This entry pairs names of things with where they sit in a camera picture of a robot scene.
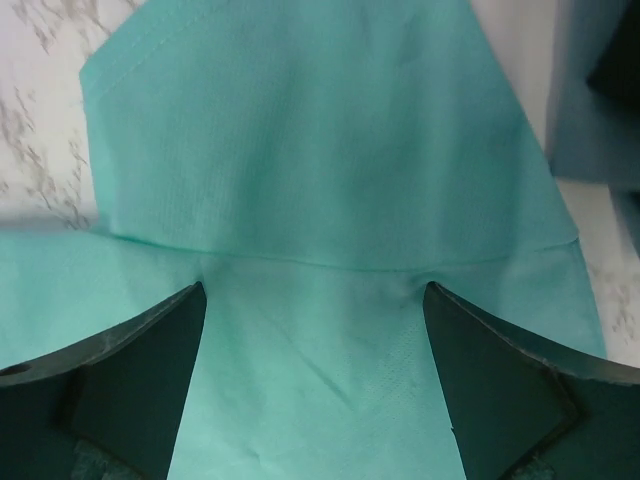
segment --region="stitching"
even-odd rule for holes
[[[178,12],[178,10],[180,10],[183,6],[185,6],[186,4],[188,4],[188,3],[192,2],[192,1],[194,1],[194,0],[182,0],[182,1],[179,1],[173,9],[169,10],[168,12],[166,12],[163,16],[158,18],[156,22],[151,24],[151,26],[149,26],[149,28],[147,30],[145,30],[143,33],[138,35],[138,37],[133,41],[133,43],[131,45],[129,45],[129,47],[127,49],[122,49],[120,51],[120,54],[117,55],[109,65],[107,65],[106,67],[102,68],[102,73],[98,76],[98,78],[96,78],[90,85],[88,85],[85,88],[86,92],[89,93],[91,90],[93,90],[95,88],[95,86],[100,82],[100,80],[102,80],[104,78],[104,76],[106,75],[107,71],[109,71],[112,68],[116,67],[118,65],[118,63],[120,63],[122,58],[125,56],[125,54],[129,53],[142,40],[147,38],[149,36],[149,34],[151,34],[152,30],[154,30],[161,23],[164,23],[165,21],[169,20],[171,17],[173,17]]]
[[[336,270],[336,271],[345,271],[351,273],[379,273],[379,274],[397,274],[397,273],[410,273],[410,274],[425,274],[434,272],[436,270],[443,270],[449,268],[463,268],[468,267],[470,265],[481,265],[485,263],[493,263],[500,262],[503,260],[508,260],[510,258],[532,255],[536,253],[544,253],[553,250],[558,250],[562,248],[571,247],[572,256],[576,255],[574,252],[574,245],[579,245],[579,239],[574,238],[570,241],[560,242],[557,244],[545,245],[533,248],[531,250],[522,250],[513,253],[500,254],[495,256],[488,256],[478,259],[462,259],[460,261],[451,261],[445,260],[443,262],[434,262],[432,265],[424,265],[413,268],[368,268],[368,267],[349,267],[342,265],[334,265],[334,264],[325,264],[320,262],[313,262],[309,260],[300,260],[291,257],[280,257],[276,255],[261,255],[261,254],[250,254],[250,253],[236,253],[236,252],[225,252],[219,250],[197,250],[185,247],[174,247],[171,245],[164,245],[162,243],[156,243],[152,241],[142,240],[135,237],[129,237],[125,235],[108,233],[101,230],[89,230],[90,235],[97,235],[103,238],[111,238],[119,242],[131,243],[140,246],[152,247],[161,250],[168,250],[176,253],[185,253],[185,254],[196,254],[203,255],[207,257],[220,257],[220,258],[237,258],[242,260],[260,260],[265,262],[274,262],[278,264],[293,264],[293,265],[303,265],[307,267],[315,267],[327,270]]]
[[[96,95],[92,99],[88,99],[85,102],[85,106],[97,104],[102,98],[104,98],[105,95],[107,95],[109,92],[111,92],[111,90],[113,90],[120,82],[122,82],[126,77],[128,77],[134,70],[136,70],[137,68],[142,66],[144,63],[146,63],[153,56],[153,54],[156,53],[167,42],[172,41],[177,35],[179,35],[180,33],[184,32],[185,30],[191,28],[197,22],[200,22],[200,21],[206,19],[207,17],[209,17],[210,15],[214,14],[215,12],[220,10],[222,7],[226,6],[228,3],[229,3],[229,1],[227,0],[222,5],[218,4],[218,5],[215,5],[215,6],[211,6],[209,9],[205,10],[204,12],[198,14],[197,16],[195,16],[194,18],[189,20],[185,25],[183,25],[178,30],[176,30],[174,32],[171,32],[167,37],[165,37],[160,42],[158,42],[151,49],[151,51],[149,53],[147,53],[138,63],[136,63],[133,67],[131,67],[129,70],[127,70],[124,74],[122,74],[111,85],[109,85],[109,87],[107,87],[107,89],[105,91],[103,91],[102,93]]]

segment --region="mint green shirt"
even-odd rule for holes
[[[150,0],[81,80],[100,225],[2,232],[0,365],[202,280],[170,478],[464,479],[430,281],[604,355],[467,0]]]

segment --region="white marble background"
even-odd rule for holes
[[[78,72],[145,0],[0,0],[0,222],[96,215]],[[545,144],[565,0],[471,0]],[[559,182],[581,232],[609,357],[640,366],[640,260],[606,186]]]

